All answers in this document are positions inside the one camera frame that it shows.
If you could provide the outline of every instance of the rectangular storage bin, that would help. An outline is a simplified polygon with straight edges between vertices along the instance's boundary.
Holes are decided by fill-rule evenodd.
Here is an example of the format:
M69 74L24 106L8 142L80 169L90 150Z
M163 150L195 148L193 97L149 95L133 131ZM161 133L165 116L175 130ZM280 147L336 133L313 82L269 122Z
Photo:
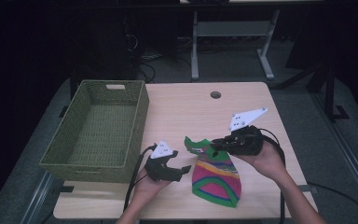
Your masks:
M40 165L64 180L129 183L148 106L143 81L82 81Z

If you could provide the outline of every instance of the background table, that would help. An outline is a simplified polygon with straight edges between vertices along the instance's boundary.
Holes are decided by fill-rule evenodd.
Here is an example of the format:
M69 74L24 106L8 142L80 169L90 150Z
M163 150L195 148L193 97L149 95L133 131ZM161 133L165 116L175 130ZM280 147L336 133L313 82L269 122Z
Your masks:
M209 140L229 135L232 114L267 107L268 112L253 125L273 132L286 155L287 170L298 185L306 180L296 159L277 108L266 84L261 82L148 84L150 98L142 148L160 140L178 150L168 166L181 168L192 165L180 182L163 189L150 203L140 219L238 219L280 216L280 190L244 161L231 157L242 183L237 208L209 203L191 191L191 177L197 156L186 151L184 140ZM221 97L211 97L219 91ZM72 192L62 192L55 210L56 218L118 218L123 209L128 184L66 181ZM316 208L310 192L305 192Z

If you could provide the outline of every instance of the table hole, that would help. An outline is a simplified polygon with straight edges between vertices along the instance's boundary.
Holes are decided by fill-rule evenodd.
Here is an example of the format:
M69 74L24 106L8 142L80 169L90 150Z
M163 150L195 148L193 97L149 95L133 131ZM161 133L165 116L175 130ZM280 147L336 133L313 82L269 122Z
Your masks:
M211 92L211 97L214 99L219 99L222 96L222 93L220 93L220 91L212 91Z

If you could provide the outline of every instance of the person's right forearm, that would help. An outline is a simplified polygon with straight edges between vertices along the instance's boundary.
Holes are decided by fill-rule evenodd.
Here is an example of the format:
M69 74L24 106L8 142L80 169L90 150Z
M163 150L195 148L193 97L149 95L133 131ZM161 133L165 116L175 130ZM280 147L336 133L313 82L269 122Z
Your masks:
M289 174L281 176L279 179L275 180L275 182L283 193L287 207L295 223L326 223L312 207Z

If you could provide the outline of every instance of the colorful sock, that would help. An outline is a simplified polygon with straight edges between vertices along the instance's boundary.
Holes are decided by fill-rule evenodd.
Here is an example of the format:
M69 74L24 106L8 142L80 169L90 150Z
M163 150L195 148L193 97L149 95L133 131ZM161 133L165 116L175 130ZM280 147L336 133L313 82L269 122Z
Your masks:
M226 151L215 151L204 139L192 142L185 139L187 151L199 156L193 173L193 193L211 203L236 207L241 197L241 180Z

